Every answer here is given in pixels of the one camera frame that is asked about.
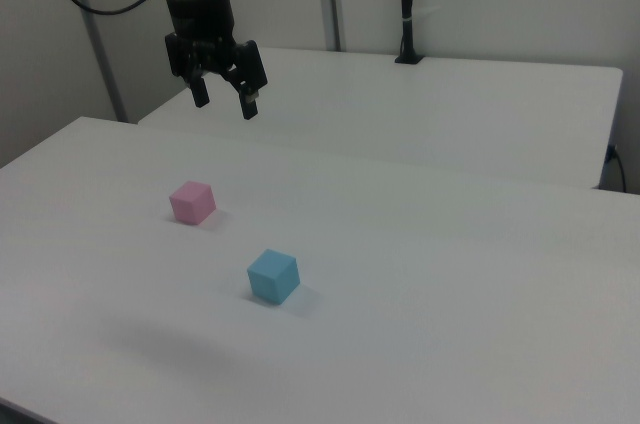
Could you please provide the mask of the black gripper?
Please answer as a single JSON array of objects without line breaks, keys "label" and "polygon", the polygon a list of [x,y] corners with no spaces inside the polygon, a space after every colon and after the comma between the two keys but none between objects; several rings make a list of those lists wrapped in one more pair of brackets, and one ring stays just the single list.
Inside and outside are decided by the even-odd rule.
[{"label": "black gripper", "polygon": [[237,44],[233,37],[235,25],[230,0],[166,0],[174,33],[165,36],[165,45],[172,74],[181,78],[191,91],[195,106],[210,102],[204,82],[196,43],[208,43],[213,48],[211,72],[224,69],[223,77],[237,91],[245,120],[258,114],[259,91],[268,84],[258,45],[249,40]]}]

